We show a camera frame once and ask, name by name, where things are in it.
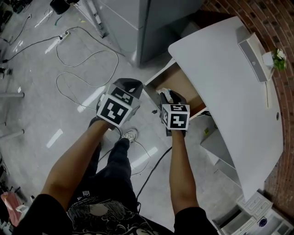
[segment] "tiled floor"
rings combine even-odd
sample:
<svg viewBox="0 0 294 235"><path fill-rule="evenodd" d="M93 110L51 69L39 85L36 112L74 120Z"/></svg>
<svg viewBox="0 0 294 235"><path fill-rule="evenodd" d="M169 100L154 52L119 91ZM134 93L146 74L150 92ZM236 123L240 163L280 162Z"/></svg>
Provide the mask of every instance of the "tiled floor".
<svg viewBox="0 0 294 235"><path fill-rule="evenodd" d="M109 44L106 39L99 37L94 27L74 7L62 15L56 26L55 22L59 16L54 13L35 27L44 18L44 12L46 10L48 12L48 9L47 1L34 0L26 13L13 14L1 35L3 38L9 39L12 35L15 37L29 13L32 14L32 18L28 20L22 35L14 45L7 47L4 42L0 42L2 59L10 58L33 42L60 35L74 26L87 29L96 38ZM1 92L5 90L17 92L20 88L25 93L23 99L1 100L0 122L7 119L7 127L1 128L1 134L18 129L24 129L25 134L0 142L0 150L11 178L16 186L21 186L26 196L37 195L40 192L53 164L86 130L89 121L95 115L90 109L81 112L78 105L58 93L55 84L57 75L71 72L93 85L101 85L108 80L116 63L114 54L102 52L78 67L65 67L58 61L55 47L45 54L45 50L53 42L54 40L37 44L15 57L8 63L8 66L13 68L13 75L0 81ZM70 65L77 64L91 53L103 49L106 48L80 29L72 31L58 47L61 59ZM123 56L119 55L119 65L112 81L118 78L136 78L145 82L168 60L168 56L163 55L144 68L138 69L132 67ZM79 102L84 102L96 90L68 74L62 75L58 84L66 95L73 99L76 97ZM133 173L143 170L148 164L142 173L132 176L136 194L157 160L171 145L171 139L165 136L165 129L160 123L158 114L152 114L153 104L144 94L141 100L142 105L137 114L124 124L124 128L135 126L139 129L137 141L151 155L149 158L143 148L136 143L129 149L129 159L134 167ZM96 101L93 101L90 107L95 108L95 106ZM206 128L209 128L210 132L214 129L214 122L210 117L202 116L192 120L186 136L186 144L197 182L199 204L213 219L234 206L234 201L241 195L241 190L210 164L199 146L205 138ZM58 133L61 134L59 138L53 144L50 143L49 140ZM118 137L116 132L106 133L102 155L112 148ZM142 215L173 229L174 215L169 190L170 156L170 153L167 154L154 171L139 201L142 203ZM103 168L105 164L106 158L99 163L98 168Z"/></svg>

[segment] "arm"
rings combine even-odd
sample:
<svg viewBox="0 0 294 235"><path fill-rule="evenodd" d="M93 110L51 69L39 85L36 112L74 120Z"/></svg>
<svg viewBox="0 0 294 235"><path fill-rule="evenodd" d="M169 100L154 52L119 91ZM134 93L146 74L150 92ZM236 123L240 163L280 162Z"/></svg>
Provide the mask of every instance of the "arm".
<svg viewBox="0 0 294 235"><path fill-rule="evenodd" d="M106 121L94 122L52 167L41 194L54 197L64 208L82 180L91 157L109 127Z"/></svg>
<svg viewBox="0 0 294 235"><path fill-rule="evenodd" d="M179 211L198 207L196 184L190 167L182 131L172 130L172 155L170 164L171 202L176 215Z"/></svg>

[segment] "graphic print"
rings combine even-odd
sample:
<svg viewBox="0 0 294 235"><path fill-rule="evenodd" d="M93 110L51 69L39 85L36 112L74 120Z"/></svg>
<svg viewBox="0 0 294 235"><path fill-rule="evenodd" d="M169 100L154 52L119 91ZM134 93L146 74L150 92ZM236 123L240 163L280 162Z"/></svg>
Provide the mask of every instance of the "graphic print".
<svg viewBox="0 0 294 235"><path fill-rule="evenodd" d="M86 198L73 204L68 216L73 234L79 235L159 235L147 220L125 208L118 201L96 203L98 197Z"/></svg>
<svg viewBox="0 0 294 235"><path fill-rule="evenodd" d="M90 192L89 191L83 191L83 195L84 196L90 196Z"/></svg>

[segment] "red brick wall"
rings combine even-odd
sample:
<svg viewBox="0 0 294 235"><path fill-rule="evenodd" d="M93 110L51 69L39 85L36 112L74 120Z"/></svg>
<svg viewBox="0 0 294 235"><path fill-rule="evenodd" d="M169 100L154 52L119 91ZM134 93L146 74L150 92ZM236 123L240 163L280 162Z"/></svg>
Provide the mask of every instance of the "red brick wall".
<svg viewBox="0 0 294 235"><path fill-rule="evenodd" d="M201 10L238 16L266 51L278 47L287 55L287 69L273 76L283 117L284 150L266 180L266 193L294 220L294 5L290 0L207 0Z"/></svg>

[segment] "white cabinet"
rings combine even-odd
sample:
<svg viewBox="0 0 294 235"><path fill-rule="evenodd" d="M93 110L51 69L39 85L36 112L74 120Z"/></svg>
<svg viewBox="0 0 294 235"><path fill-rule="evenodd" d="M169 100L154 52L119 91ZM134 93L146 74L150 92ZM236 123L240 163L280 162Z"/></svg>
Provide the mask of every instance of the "white cabinet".
<svg viewBox="0 0 294 235"><path fill-rule="evenodd" d="M259 192L256 192L248 201L245 201L244 196L239 197L237 204L257 221L259 221L272 207L272 202Z"/></svg>
<svg viewBox="0 0 294 235"><path fill-rule="evenodd" d="M290 224L277 211L272 202L256 192L248 201L241 196L236 201L239 210L228 220L213 224L222 235L289 235Z"/></svg>

